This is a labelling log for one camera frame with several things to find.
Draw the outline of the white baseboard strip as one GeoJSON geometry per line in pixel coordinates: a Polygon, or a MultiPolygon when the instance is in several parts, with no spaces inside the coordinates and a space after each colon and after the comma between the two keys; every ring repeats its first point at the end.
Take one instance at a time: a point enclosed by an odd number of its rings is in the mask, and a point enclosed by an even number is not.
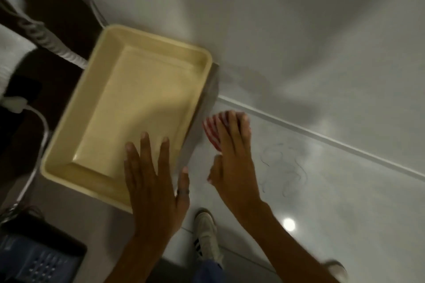
{"type": "Polygon", "coordinates": [[[407,168],[403,165],[400,165],[398,163],[395,163],[395,162],[392,162],[390,160],[384,159],[382,157],[376,156],[376,155],[371,154],[367,151],[363,151],[363,150],[358,149],[356,147],[347,145],[346,143],[337,141],[337,140],[332,139],[328,136],[325,136],[325,135],[322,135],[320,133],[309,130],[307,128],[304,128],[300,125],[288,122],[284,119],[278,118],[275,115],[268,114],[268,113],[266,113],[262,110],[256,109],[252,106],[246,105],[246,104],[239,102],[239,101],[236,101],[232,98],[229,98],[229,97],[226,97],[226,96],[219,94],[217,99],[221,103],[224,103],[224,104],[229,105],[229,106],[234,107],[234,108],[242,109],[243,111],[245,111],[249,114],[252,114],[252,115],[254,115],[258,118],[267,120],[267,121],[269,121],[273,124],[279,125],[281,127],[289,129],[291,131],[294,131],[294,132],[297,132],[297,133],[302,134],[304,136],[307,136],[309,138],[312,138],[316,141],[326,143],[327,145],[332,146],[334,148],[341,149],[341,150],[346,151],[350,154],[353,154],[353,155],[356,155],[358,157],[364,158],[368,161],[377,163],[377,164],[379,164],[383,167],[392,169],[394,171],[400,172],[402,174],[405,174],[407,176],[410,176],[412,178],[416,178],[418,180],[425,182],[425,173],[418,172],[418,171],[416,171],[412,168],[407,168]]]}

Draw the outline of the person's left forearm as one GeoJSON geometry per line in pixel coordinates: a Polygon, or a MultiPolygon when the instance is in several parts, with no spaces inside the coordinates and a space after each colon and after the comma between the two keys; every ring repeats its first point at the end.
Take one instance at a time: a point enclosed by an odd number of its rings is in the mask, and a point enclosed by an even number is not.
{"type": "Polygon", "coordinates": [[[145,283],[181,224],[163,228],[147,222],[135,225],[134,235],[103,283],[145,283]]]}

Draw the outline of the white power adapter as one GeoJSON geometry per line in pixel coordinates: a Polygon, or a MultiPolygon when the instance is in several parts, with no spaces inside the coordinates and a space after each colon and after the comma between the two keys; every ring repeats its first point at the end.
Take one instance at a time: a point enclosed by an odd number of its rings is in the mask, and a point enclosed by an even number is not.
{"type": "Polygon", "coordinates": [[[29,108],[28,100],[23,97],[3,97],[0,99],[0,107],[13,114],[21,114],[29,108]]]}

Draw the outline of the dark blue desk telephone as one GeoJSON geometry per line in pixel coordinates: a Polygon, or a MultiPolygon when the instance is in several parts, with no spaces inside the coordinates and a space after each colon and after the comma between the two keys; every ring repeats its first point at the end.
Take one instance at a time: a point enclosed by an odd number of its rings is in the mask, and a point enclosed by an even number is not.
{"type": "Polygon", "coordinates": [[[0,223],[0,283],[73,283],[87,246],[22,212],[0,223]]]}

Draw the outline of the red white striped cloth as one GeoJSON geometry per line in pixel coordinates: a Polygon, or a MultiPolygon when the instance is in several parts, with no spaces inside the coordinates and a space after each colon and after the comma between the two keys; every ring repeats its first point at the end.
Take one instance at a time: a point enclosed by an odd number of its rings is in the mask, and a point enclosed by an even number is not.
{"type": "MultiPolygon", "coordinates": [[[[215,147],[215,149],[223,153],[222,141],[218,128],[218,123],[221,123],[229,134],[229,138],[232,141],[233,146],[235,146],[234,141],[232,140],[232,127],[230,123],[230,114],[231,110],[221,111],[217,114],[214,114],[210,117],[207,117],[202,122],[202,127],[204,129],[205,135],[210,141],[210,143],[215,147]]],[[[245,132],[244,126],[249,125],[249,117],[244,112],[235,112],[236,121],[238,126],[238,132],[242,139],[242,143],[245,146],[247,152],[251,152],[251,129],[250,126],[247,127],[248,132],[245,132]]]]}

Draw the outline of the dark brown wooden furniture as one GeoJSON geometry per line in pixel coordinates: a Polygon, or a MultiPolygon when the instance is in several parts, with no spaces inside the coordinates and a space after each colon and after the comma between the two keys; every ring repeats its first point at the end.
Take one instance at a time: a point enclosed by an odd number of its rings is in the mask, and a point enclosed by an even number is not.
{"type": "MultiPolygon", "coordinates": [[[[45,23],[67,47],[88,59],[102,30],[83,0],[24,0],[24,12],[45,23]]],[[[81,71],[42,47],[29,53],[12,77],[6,96],[22,96],[55,129],[81,71]]],[[[33,168],[43,129],[35,114],[0,108],[0,191],[33,168]]]]}

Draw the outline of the person's left hand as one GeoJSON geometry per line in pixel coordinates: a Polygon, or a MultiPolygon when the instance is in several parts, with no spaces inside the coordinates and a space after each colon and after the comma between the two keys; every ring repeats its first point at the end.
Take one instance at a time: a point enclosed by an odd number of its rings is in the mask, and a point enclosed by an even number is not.
{"type": "Polygon", "coordinates": [[[147,222],[163,228],[182,225],[188,208],[176,207],[176,192],[173,187],[170,167],[170,141],[163,138],[155,171],[157,180],[144,180],[140,172],[139,153],[132,142],[125,145],[125,182],[135,224],[147,222]]]}

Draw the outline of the cream rectangular plastic tray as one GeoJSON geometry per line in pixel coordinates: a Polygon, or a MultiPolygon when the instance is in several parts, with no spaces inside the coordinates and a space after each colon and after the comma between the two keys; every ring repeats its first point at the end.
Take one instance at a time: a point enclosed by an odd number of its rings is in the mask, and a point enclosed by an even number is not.
{"type": "Polygon", "coordinates": [[[138,145],[147,132],[157,162],[168,137],[174,169],[212,64],[204,48],[107,26],[44,153],[41,174],[131,212],[125,145],[138,145]]]}

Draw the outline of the person's right hand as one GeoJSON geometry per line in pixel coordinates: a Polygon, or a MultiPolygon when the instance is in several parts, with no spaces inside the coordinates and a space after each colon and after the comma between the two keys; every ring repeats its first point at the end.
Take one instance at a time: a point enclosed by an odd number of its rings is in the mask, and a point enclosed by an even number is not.
{"type": "MultiPolygon", "coordinates": [[[[261,197],[254,162],[252,160],[252,151],[246,151],[238,132],[236,111],[231,111],[230,123],[232,127],[232,140],[235,146],[233,146],[224,126],[218,123],[217,126],[223,146],[223,153],[220,154],[223,161],[223,179],[215,189],[224,204],[236,218],[236,214],[239,211],[247,208],[248,205],[254,204],[255,201],[261,200],[261,197]]],[[[249,125],[244,126],[245,132],[248,132],[247,127],[249,126],[250,121],[249,125]]]]}

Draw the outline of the dark loose strands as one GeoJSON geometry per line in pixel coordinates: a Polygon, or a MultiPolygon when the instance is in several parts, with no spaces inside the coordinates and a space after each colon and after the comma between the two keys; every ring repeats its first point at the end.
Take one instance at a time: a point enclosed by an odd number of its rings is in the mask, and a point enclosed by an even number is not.
{"type": "Polygon", "coordinates": [[[265,166],[259,181],[261,191],[286,199],[300,192],[308,181],[308,174],[299,160],[300,157],[300,151],[294,146],[278,143],[266,147],[260,155],[265,166]]]}

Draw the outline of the person's right forearm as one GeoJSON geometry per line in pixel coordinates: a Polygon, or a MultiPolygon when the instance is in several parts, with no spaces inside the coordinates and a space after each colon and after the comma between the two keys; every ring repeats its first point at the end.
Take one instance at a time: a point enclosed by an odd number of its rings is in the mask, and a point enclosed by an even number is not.
{"type": "Polygon", "coordinates": [[[339,283],[284,229],[265,202],[255,201],[239,211],[236,218],[283,283],[339,283]]]}

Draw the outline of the white bedding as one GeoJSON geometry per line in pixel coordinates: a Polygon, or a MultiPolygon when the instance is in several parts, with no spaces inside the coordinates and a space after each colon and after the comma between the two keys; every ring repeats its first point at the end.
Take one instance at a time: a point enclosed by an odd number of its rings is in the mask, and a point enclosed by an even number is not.
{"type": "MultiPolygon", "coordinates": [[[[24,0],[0,0],[8,2],[12,10],[19,15],[24,14],[24,0]]],[[[36,45],[15,31],[0,23],[0,99],[3,98],[11,77],[16,72],[22,59],[36,45]]]]}

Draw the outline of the blue jeans leg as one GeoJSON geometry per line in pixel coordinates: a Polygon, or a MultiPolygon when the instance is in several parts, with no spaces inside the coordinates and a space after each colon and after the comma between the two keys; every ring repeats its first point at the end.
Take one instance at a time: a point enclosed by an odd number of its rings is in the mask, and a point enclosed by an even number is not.
{"type": "Polygon", "coordinates": [[[225,283],[224,269],[212,259],[203,260],[194,272],[191,283],[225,283]]]}

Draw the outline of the white sneaker with black stripes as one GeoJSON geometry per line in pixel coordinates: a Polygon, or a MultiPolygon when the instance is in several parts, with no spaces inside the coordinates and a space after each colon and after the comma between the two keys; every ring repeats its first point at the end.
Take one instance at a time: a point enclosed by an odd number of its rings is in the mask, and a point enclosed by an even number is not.
{"type": "Polygon", "coordinates": [[[338,260],[327,260],[322,265],[339,283],[348,283],[347,270],[338,260]]]}
{"type": "Polygon", "coordinates": [[[207,209],[201,209],[195,215],[193,244],[199,261],[212,261],[220,269],[224,269],[224,256],[218,243],[217,226],[212,214],[207,209]]]}

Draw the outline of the grey side table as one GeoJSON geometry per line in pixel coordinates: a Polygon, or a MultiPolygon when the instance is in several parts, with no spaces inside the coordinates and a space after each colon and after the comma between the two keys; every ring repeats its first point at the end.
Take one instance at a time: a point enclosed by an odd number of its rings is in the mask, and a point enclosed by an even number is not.
{"type": "MultiPolygon", "coordinates": [[[[213,102],[215,102],[217,94],[218,94],[217,93],[218,92],[218,79],[217,79],[218,73],[217,73],[217,70],[218,70],[218,65],[213,64],[212,73],[210,73],[210,75],[207,79],[207,84],[206,84],[206,86],[205,86],[205,88],[204,88],[204,90],[201,94],[198,106],[196,108],[194,117],[193,117],[191,125],[189,127],[189,131],[187,133],[186,139],[185,139],[184,144],[183,144],[183,146],[180,150],[180,153],[177,156],[178,159],[176,160],[176,164],[175,164],[175,167],[174,167],[174,170],[173,170],[176,173],[177,173],[177,171],[180,171],[180,168],[183,167],[183,165],[185,165],[189,162],[189,157],[191,156],[193,149],[195,147],[195,140],[198,141],[201,138],[201,133],[203,133],[203,131],[201,131],[201,126],[200,126],[201,125],[200,124],[201,118],[203,118],[205,113],[209,109],[212,108],[213,102]]],[[[35,215],[35,216],[45,220],[43,213],[40,212],[39,209],[37,209],[38,207],[34,206],[34,205],[29,205],[29,204],[27,204],[27,202],[28,202],[28,200],[26,198],[23,198],[23,200],[21,200],[20,202],[14,203],[9,208],[5,209],[2,213],[0,213],[0,223],[4,223],[8,220],[11,220],[14,217],[18,216],[22,212],[28,212],[32,215],[35,215]]]]}

